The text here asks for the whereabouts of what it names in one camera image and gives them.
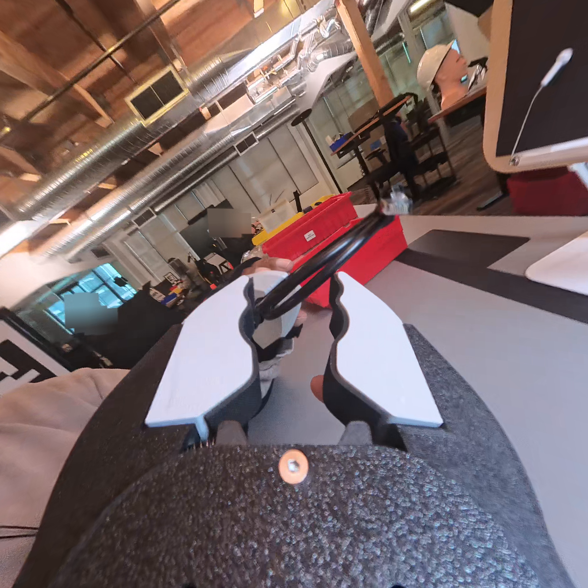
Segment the silver spiral air duct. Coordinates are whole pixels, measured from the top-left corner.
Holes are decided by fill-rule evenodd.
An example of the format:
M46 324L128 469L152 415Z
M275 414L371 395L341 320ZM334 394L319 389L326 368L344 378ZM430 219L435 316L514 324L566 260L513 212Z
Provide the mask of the silver spiral air duct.
M183 77L189 94L148 127L131 111L106 128L93 143L81 146L59 169L44 176L16 203L1 210L13 221L52 220L84 199L99 183L129 159L157 142L170 129L200 108L232 90L270 57L245 55L244 51L212 59Z

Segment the red plastic bin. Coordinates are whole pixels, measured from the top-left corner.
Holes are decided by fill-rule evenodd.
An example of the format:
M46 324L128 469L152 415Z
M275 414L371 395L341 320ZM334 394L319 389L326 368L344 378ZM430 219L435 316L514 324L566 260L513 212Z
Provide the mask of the red plastic bin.
M386 195L365 217L350 198L350 192L334 195L261 245L269 257L294 262L290 276L259 300L263 318L278 318L303 300L332 307L342 291L336 272L366 285L407 249L403 208L393 197Z

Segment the clear plastic box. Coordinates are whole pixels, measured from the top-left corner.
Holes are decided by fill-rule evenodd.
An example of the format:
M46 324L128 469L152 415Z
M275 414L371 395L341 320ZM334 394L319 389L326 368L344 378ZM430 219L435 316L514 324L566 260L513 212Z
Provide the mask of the clear plastic box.
M263 229L267 232L274 231L291 217L295 216L298 210L291 202L279 201L257 216Z

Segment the person's left hand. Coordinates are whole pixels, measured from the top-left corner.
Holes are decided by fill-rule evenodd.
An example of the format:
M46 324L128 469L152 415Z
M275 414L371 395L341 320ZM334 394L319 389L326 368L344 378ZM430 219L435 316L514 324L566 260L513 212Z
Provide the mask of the person's left hand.
M290 273L293 268L293 261L284 258L270 258L265 257L255 261L250 267L244 270L244 275L252 275L255 273L267 271L281 271Z

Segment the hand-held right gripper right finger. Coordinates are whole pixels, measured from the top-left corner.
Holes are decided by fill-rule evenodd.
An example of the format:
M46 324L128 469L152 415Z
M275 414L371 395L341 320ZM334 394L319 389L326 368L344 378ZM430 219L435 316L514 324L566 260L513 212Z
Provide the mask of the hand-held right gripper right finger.
M401 319L347 273L330 281L334 338L323 401L343 424L439 428L442 416Z

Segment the standing desk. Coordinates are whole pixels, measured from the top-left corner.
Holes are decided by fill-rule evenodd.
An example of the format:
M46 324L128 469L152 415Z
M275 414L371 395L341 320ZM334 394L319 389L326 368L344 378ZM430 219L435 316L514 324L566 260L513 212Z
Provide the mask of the standing desk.
M410 101L414 107L408 113L408 122L418 130L414 138L406 134L398 117L401 108ZM349 191L370 188L377 195L384 183L401 175L414 198L428 200L457 182L440 130L428 122L426 113L424 102L415 93L403 93L381 107L334 151L337 156L353 152L364 173ZM385 132L387 159L381 150L363 156L359 149L378 127Z

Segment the black floor lamp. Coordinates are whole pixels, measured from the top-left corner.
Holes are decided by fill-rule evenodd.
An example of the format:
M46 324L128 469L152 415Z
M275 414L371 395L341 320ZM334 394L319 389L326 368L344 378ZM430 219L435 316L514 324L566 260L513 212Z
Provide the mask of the black floor lamp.
M312 132L309 128L309 125L307 123L307 119L310 117L310 115L312 114L312 109L306 109L303 112L297 114L291 121L290 126L292 127L298 127L299 125L302 125L303 128L305 129L305 132L308 136L308 138L311 140L316 153L318 154L320 160L322 161L322 164L325 168L325 170L328 172L331 180L333 181L333 184L335 186L335 188L337 189L337 194L342 194L343 190L342 187L340 186L337 178L335 177L333 171L331 170L331 168L329 167L329 164L327 163L326 158L324 157L322 151L320 150L320 147L318 145L318 143L316 142L316 139L314 138L314 136L312 135Z

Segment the wooden support post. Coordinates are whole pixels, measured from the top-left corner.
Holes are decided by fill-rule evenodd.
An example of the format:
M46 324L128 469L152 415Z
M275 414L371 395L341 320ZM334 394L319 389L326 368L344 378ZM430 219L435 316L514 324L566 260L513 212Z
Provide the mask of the wooden support post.
M335 1L335 5L364 69L371 91L379 108L382 108L393 100L394 95L360 9L356 1Z

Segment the red storage crate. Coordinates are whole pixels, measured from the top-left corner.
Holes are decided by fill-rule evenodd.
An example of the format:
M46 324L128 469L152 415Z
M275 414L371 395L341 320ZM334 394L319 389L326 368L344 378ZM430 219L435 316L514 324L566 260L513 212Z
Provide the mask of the red storage crate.
M512 174L507 179L512 212L527 217L584 217L587 188L567 168Z

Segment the yellow plastic bin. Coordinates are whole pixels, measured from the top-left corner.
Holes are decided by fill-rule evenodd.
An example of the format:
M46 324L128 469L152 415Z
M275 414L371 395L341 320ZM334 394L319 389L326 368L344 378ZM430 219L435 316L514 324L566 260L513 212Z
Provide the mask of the yellow plastic bin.
M333 197L334 195L326 195L323 196L317 200L315 200L315 202L313 202L311 205L309 205L308 207L306 207L305 209L303 209L302 211L298 211L298 213L291 217L288 221L286 221L284 224L282 224L280 227L278 227L277 229L275 229L274 231L271 232L267 232L263 229L263 227L261 226L261 224L259 223L259 221L257 220L256 217L256 222L262 227L262 230L260 232L257 232L255 234L255 236L252 239L252 243L254 246L261 246L262 244L264 244L266 241L268 241L269 239L273 238L274 236L276 236L278 233L284 231L286 228L288 228L291 224L295 223L296 221L298 221L300 218L302 218L306 213L312 211L313 209L315 209L317 206L319 206L320 204L322 204L323 202L326 202L327 200L329 200L331 197Z

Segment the ceiling air vent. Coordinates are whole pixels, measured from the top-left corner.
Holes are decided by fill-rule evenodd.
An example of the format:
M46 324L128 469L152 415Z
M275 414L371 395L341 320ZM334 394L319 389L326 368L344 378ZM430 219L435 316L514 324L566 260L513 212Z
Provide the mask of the ceiling air vent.
M186 82L169 65L127 95L125 103L143 127L148 127L188 94Z

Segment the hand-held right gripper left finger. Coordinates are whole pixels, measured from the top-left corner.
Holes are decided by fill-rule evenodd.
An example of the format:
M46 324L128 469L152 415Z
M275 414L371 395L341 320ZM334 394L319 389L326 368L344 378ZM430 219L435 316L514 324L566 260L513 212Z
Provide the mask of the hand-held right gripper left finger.
M224 421L246 427L262 404L254 327L248 276L197 307L182 325L145 425L194 425L199 437L211 437Z

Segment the black white marker board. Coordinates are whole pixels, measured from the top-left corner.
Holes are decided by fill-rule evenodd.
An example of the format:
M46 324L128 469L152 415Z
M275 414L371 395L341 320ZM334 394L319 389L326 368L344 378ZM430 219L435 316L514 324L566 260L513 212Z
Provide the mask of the black white marker board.
M9 316L1 316L1 396L70 372L48 343Z

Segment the wooden desk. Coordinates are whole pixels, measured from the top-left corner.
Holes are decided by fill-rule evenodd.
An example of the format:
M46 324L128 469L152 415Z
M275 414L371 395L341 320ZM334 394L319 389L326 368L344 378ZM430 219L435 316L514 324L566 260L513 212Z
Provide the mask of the wooden desk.
M453 128L477 116L481 117L481 125L484 124L484 111L486 107L487 86L483 85L468 92L450 107L442 109L428 119L429 128L441 128L444 124Z

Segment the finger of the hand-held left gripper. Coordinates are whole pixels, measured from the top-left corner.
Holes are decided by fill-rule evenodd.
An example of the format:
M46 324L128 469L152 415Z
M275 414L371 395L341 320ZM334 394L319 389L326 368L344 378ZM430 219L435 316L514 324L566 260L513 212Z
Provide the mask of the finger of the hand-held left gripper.
M254 297L258 301L269 294L288 274L281 270L261 270L251 275L254 284ZM301 303L287 311L282 316L273 319L263 319L254 331L252 340L261 348L266 349L278 339L285 337L295 326L300 312Z

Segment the white hard hat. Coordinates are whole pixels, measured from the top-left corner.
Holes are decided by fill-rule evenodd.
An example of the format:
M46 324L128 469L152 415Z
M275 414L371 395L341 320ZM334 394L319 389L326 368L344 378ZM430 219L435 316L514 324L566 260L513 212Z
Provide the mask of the white hard hat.
M416 72L417 82L424 91L430 90L435 80L435 75L445 60L445 57L451 51L460 55L460 50L454 42L445 45L438 44L424 52Z

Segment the mannequin head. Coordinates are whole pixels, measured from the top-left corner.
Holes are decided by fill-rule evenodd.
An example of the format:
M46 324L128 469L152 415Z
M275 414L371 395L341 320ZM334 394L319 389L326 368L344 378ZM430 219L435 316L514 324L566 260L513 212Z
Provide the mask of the mannequin head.
M440 92L442 109L466 96L464 77L467 77L467 63L458 51L450 48L433 78L433 84Z

